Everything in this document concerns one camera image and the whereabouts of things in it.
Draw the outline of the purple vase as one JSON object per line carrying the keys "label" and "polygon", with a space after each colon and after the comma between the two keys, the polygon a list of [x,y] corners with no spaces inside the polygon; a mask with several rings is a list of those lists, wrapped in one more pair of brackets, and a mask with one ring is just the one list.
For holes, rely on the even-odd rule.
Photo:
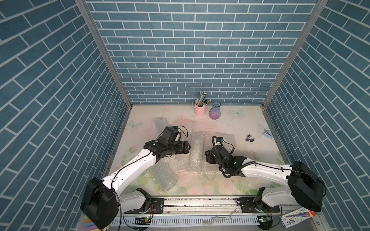
{"label": "purple vase", "polygon": [[221,110],[220,110],[221,103],[218,101],[214,101],[213,105],[209,111],[209,117],[212,120],[217,120],[221,116]]}

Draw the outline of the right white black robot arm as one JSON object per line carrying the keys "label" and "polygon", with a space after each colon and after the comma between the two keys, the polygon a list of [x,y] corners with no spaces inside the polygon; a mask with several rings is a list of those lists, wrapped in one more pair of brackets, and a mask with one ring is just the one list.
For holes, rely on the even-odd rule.
{"label": "right white black robot arm", "polygon": [[212,149],[206,151],[206,161],[217,164],[225,178],[258,178],[278,183],[277,188],[261,187],[254,199],[259,210],[272,209],[279,205],[300,205],[320,212],[327,187],[324,181],[300,161],[292,165],[277,165],[255,161],[242,156],[233,156],[226,150],[222,137],[212,137]]}

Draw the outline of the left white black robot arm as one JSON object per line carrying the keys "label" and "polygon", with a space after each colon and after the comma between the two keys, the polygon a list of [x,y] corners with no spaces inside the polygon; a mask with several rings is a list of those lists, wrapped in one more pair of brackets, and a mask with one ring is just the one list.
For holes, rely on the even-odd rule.
{"label": "left white black robot arm", "polygon": [[189,136],[185,126],[166,126],[154,140],[145,143],[143,149],[128,163],[112,174],[87,182],[82,196],[81,211],[100,230],[106,228],[116,216],[123,218],[129,211],[152,213],[151,195],[138,188],[122,194],[147,169],[165,157],[188,154],[191,146],[181,136]]}

